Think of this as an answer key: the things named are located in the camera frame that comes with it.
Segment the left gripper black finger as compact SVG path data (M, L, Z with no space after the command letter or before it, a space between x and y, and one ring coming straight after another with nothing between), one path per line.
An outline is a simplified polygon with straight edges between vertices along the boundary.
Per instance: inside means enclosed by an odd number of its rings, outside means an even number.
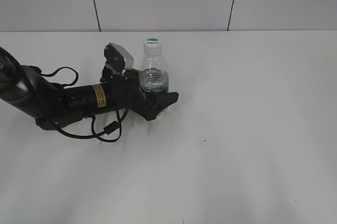
M163 92L150 92L146 94L146 100L151 107L159 115L162 111L166 110L170 105L177 102L179 94L177 92L167 93Z

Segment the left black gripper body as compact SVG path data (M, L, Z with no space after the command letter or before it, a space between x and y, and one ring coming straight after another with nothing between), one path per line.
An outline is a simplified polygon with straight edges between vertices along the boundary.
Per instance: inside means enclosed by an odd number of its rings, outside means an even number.
M117 108L132 110L147 121L157 118L156 110L140 90L138 70L127 69L124 73L118 73L105 66L100 81L107 87L110 101Z

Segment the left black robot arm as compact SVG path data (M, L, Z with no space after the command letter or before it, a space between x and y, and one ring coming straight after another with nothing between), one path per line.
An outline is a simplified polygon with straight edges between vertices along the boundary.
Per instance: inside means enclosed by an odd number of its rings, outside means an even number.
M109 43L100 83L75 86L51 83L47 74L35 66L19 64L1 49L1 100L35 119L43 130L54 130L51 119L64 128L83 118L112 111L132 110L147 121L178 100L178 93L151 92L146 98L140 89L138 71L132 55L122 46Z

